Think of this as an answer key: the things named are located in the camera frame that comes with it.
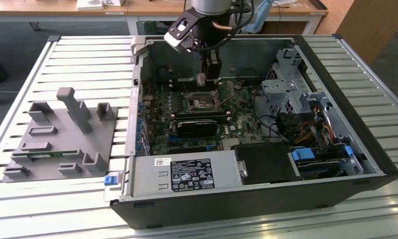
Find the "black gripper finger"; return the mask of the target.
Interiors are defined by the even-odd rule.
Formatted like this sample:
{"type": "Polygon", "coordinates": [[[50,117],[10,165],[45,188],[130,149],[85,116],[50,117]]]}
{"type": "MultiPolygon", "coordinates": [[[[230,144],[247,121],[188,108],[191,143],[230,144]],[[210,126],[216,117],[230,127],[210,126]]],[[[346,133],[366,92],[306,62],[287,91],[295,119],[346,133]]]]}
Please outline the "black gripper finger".
{"type": "Polygon", "coordinates": [[[200,71],[199,82],[215,81],[220,72],[220,59],[218,51],[203,51],[199,53],[200,58],[200,71]]]}

